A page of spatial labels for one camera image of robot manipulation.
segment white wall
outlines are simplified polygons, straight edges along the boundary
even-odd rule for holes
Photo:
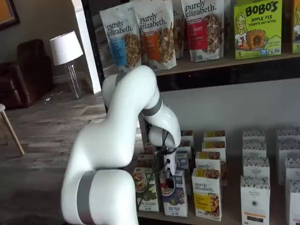
[[[241,155],[243,128],[267,130],[270,156],[275,154],[275,127],[300,126],[300,79],[170,91],[162,98],[181,129],[196,130],[196,146],[203,130],[225,129],[230,155]]]
[[[17,45],[36,38],[43,40],[51,56],[51,38],[77,31],[71,0],[14,0],[14,3],[21,23],[0,31],[0,62],[15,61]],[[84,56],[78,61],[80,70],[85,69],[84,61]],[[63,66],[55,67],[54,71],[56,75],[63,74]]]

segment cartoon girl illustration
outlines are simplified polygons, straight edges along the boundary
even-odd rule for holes
[[[241,49],[249,49],[247,42],[246,42],[246,34],[248,32],[246,28],[246,17],[244,14],[239,13],[236,16],[235,20],[235,43],[237,48]]]
[[[298,41],[300,40],[300,5],[297,5],[294,17],[293,39]]]

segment wooden chair leg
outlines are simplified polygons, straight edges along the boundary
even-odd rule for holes
[[[12,126],[10,125],[10,122],[8,120],[8,117],[7,117],[6,113],[5,113],[5,111],[1,112],[1,116],[3,117],[3,120],[4,120],[6,126],[7,126],[8,130],[9,130],[11,136],[13,137],[13,140],[15,141],[15,144],[17,145],[17,147],[19,149],[21,156],[23,156],[25,154],[24,150],[23,150],[23,148],[22,148],[22,146],[21,146],[21,144],[19,142],[19,139],[18,139],[17,135],[15,134]]]

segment picture frame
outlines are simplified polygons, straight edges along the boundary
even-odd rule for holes
[[[19,23],[13,0],[0,0],[0,31]]]

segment store display shelf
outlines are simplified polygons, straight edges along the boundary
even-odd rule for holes
[[[162,212],[138,211],[141,218],[150,218],[163,221],[177,222],[192,225],[240,225],[241,206],[240,206],[240,176],[242,174],[241,160],[232,160],[229,164],[228,186],[223,187],[222,194],[222,220],[221,222],[204,219],[195,216],[195,208],[192,198],[188,199],[188,216],[171,217],[165,216]],[[270,197],[270,225],[285,224],[285,188],[277,184],[276,175],[271,175],[271,197]]]
[[[225,57],[220,58],[218,60],[210,60],[204,62],[191,62],[189,51],[184,52],[184,57],[182,59],[177,60],[177,66],[173,67],[169,70],[157,71],[157,76],[164,75],[173,75],[178,73],[192,72],[192,71],[200,71],[206,69],[214,69],[214,68],[223,68],[223,67],[232,67],[238,65],[245,64],[253,64],[260,62],[268,62],[275,60],[285,60],[285,59],[293,59],[300,57],[300,53],[292,53],[291,48],[288,48],[287,45],[284,45],[281,55],[279,56],[270,56],[270,57],[260,57],[255,59],[247,59],[247,60],[235,60],[234,54],[227,54]]]

